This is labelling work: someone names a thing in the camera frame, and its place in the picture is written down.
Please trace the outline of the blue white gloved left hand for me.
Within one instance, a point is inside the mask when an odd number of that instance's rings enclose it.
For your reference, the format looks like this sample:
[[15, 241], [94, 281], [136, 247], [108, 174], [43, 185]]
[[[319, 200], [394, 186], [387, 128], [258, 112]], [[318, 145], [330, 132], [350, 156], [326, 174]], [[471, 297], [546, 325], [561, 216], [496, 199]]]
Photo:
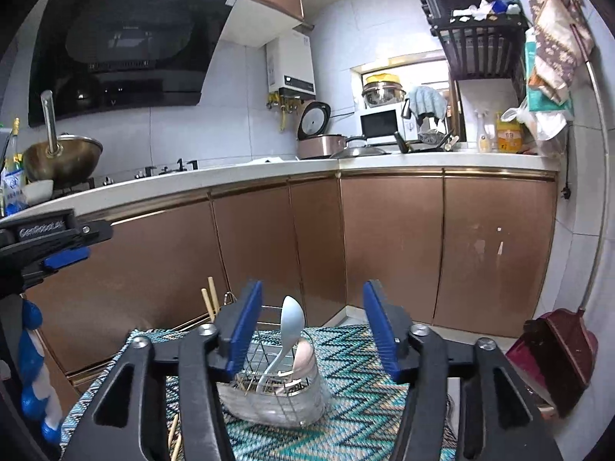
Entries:
[[45, 364], [45, 350], [37, 330], [43, 323], [38, 306], [22, 302], [22, 332], [18, 345], [18, 370], [22, 380], [21, 411], [41, 427], [45, 442], [59, 446], [63, 410]]

